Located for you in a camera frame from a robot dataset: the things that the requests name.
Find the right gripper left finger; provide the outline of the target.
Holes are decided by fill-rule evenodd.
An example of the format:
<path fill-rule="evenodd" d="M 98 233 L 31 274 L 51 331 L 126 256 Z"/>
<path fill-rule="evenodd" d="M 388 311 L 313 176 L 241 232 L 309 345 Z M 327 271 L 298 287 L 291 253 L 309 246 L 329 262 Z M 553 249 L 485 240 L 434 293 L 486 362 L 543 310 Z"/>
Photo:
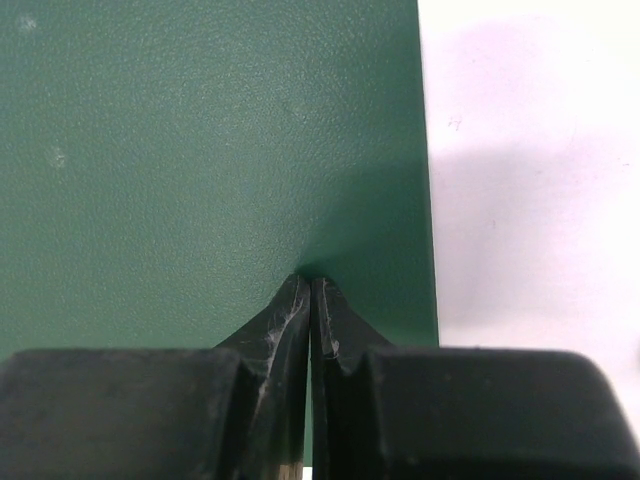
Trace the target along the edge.
<path fill-rule="evenodd" d="M 204 349 L 32 349 L 1 365 L 5 479 L 298 479 L 310 288 Z"/>

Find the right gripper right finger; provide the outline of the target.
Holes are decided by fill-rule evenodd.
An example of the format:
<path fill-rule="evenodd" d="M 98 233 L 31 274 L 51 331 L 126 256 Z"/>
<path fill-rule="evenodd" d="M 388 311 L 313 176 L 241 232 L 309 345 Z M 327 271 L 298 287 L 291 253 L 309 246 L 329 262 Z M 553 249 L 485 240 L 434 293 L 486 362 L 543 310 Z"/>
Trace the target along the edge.
<path fill-rule="evenodd" d="M 567 351 L 398 346 L 311 286 L 316 479 L 635 479 L 612 388 Z"/>

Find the dark green placemat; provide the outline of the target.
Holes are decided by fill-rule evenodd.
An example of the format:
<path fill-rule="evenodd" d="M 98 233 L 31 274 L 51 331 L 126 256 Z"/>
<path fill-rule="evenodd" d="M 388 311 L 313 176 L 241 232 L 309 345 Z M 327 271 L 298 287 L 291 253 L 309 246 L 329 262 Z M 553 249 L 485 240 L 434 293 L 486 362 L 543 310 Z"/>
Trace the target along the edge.
<path fill-rule="evenodd" d="M 210 347 L 298 272 L 437 340 L 413 1 L 5 1 L 1 353 Z"/>

